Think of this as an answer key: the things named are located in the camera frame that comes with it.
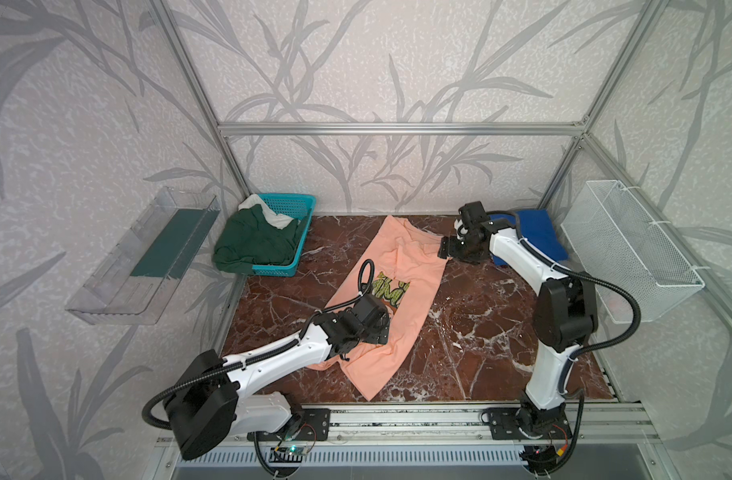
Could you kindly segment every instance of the plastic basket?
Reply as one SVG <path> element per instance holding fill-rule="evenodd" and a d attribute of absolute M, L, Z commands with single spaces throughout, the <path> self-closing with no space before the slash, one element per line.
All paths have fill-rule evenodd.
<path fill-rule="evenodd" d="M 302 257 L 304 240 L 307 238 L 307 232 L 310 230 L 312 213 L 315 210 L 315 197 L 299 194 L 259 194 L 259 197 L 276 214 L 293 216 L 303 221 L 307 219 L 307 224 L 304 226 L 304 232 L 299 239 L 297 254 L 294 256 L 294 261 L 290 265 L 254 265 L 254 274 L 263 276 L 294 276 L 297 272 L 299 259 Z"/>
<path fill-rule="evenodd" d="M 619 285 L 651 322 L 705 283 L 658 222 L 618 180 L 586 182 L 561 225 L 587 272 Z M 597 287 L 614 323 L 630 323 L 630 305 Z"/>

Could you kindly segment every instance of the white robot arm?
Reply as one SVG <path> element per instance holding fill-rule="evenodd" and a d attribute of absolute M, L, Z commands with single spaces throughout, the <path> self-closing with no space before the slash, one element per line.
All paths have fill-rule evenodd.
<path fill-rule="evenodd" d="M 640 309 L 635 299 L 619 287 L 558 266 L 521 236 L 517 215 L 514 224 L 504 218 L 490 220 L 489 214 L 509 212 L 486 212 L 480 202 L 463 206 L 459 213 L 461 218 L 454 225 L 457 235 L 443 238 L 438 255 L 472 264 L 496 255 L 512 266 L 537 295 L 533 326 L 539 344 L 532 377 L 515 415 L 504 415 L 515 422 L 515 428 L 506 429 L 507 438 L 546 438 L 553 423 L 565 419 L 566 383 L 576 357 L 626 340 L 637 328 L 636 311 L 640 322 Z M 371 266 L 371 274 L 363 283 L 366 265 Z M 301 331 L 224 359 L 213 350 L 201 353 L 176 385 L 144 406 L 142 418 L 152 426 L 173 430 L 184 459 L 203 455 L 227 434 L 276 432 L 280 438 L 293 436 L 301 423 L 298 415 L 296 419 L 292 415 L 289 402 L 278 392 L 255 393 L 305 366 L 336 355 L 344 358 L 359 342 L 386 344 L 390 317 L 386 307 L 369 293 L 372 281 L 373 262 L 367 260 L 361 267 L 358 297 L 317 312 Z M 598 326 L 595 283 L 626 295 L 633 306 L 634 320 L 623 334 L 625 338 L 583 346 Z M 159 402 L 164 403 L 168 422 L 151 413 Z"/>

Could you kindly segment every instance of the vent grille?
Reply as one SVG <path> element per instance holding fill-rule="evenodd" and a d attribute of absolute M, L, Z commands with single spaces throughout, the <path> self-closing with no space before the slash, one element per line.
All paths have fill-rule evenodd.
<path fill-rule="evenodd" d="M 270 448 L 262 448 L 271 466 Z M 504 466 L 524 465 L 521 446 L 318 446 L 301 460 L 306 466 Z M 179 461 L 183 467 L 255 467 L 253 447 L 217 447 L 195 460 Z"/>

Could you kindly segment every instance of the teal basket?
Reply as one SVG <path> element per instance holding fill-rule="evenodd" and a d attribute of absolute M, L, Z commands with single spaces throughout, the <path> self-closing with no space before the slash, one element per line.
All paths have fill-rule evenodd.
<path fill-rule="evenodd" d="M 312 195 L 298 194 L 259 194 L 259 197 L 276 214 L 293 216 L 300 221 L 306 219 L 307 225 L 304 226 L 304 233 L 299 239 L 297 254 L 294 256 L 294 261 L 290 265 L 254 265 L 254 274 L 264 276 L 294 276 L 297 272 L 299 259 L 302 256 L 304 240 L 307 238 L 307 232 L 310 231 L 310 222 L 313 219 L 312 213 L 315 210 L 315 197 Z"/>

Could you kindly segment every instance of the leaf pattern wallpaper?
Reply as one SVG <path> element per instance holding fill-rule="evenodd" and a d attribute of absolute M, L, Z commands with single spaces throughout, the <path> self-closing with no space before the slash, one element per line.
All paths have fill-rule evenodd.
<path fill-rule="evenodd" d="M 65 312 L 163 186 L 221 216 L 159 322 Z M 148 4 L 0 0 L 0 479 L 140 478 L 140 406 L 226 333 L 211 250 L 242 198 Z"/>
<path fill-rule="evenodd" d="M 643 2 L 170 4 L 220 121 L 494 122 L 581 119 Z M 231 139 L 253 189 L 350 214 L 516 206 L 544 190 L 568 143 Z"/>
<path fill-rule="evenodd" d="M 732 292 L 732 0 L 670 1 L 592 133 Z M 554 219 L 578 177 L 603 174 L 580 155 Z M 603 356 L 682 478 L 732 478 L 732 335 L 699 295 Z"/>

